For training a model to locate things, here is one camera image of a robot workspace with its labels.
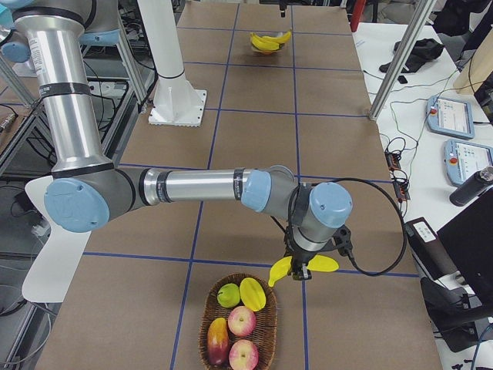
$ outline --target black cloth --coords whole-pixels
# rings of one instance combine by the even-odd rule
[[[434,20],[436,33],[449,36],[464,35],[469,31],[471,13],[481,13],[491,0],[448,0]]]
[[[400,44],[401,42],[395,43],[394,52]],[[405,67],[402,69],[402,73],[417,72],[424,64],[438,58],[443,50],[444,46],[433,39],[422,39],[416,41],[409,58],[407,58]],[[386,73],[390,65],[390,63],[387,63],[380,66],[380,72]]]

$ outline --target black bag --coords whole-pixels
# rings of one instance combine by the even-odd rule
[[[394,52],[396,52],[400,44],[401,42],[395,43]],[[409,55],[409,58],[407,58],[406,64],[402,69],[402,73],[417,72],[425,63],[431,62],[432,60],[438,58],[443,50],[444,46],[433,39],[422,39],[416,41],[414,48],[412,49],[411,54]],[[390,63],[380,66],[380,72],[386,73],[389,65]]]

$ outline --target metal base plate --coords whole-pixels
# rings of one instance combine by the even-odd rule
[[[206,106],[207,91],[195,90],[202,104],[193,106],[186,114],[177,117],[174,120],[167,119],[164,114],[160,112],[160,107],[155,106],[149,116],[149,123],[152,125],[172,125],[172,126],[191,126],[198,127],[202,122],[203,111]]]

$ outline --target screen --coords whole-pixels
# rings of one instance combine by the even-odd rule
[[[479,146],[456,143],[461,180],[466,181],[474,173],[491,166],[491,154],[488,149]]]
[[[438,237],[483,304],[493,303],[493,190],[443,226]]]
[[[438,125],[442,129],[469,133],[468,106],[452,100],[438,100]]]

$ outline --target white pillar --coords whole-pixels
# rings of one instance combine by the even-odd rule
[[[207,92],[195,90],[186,79],[171,0],[138,3],[159,73],[149,123],[200,126]]]

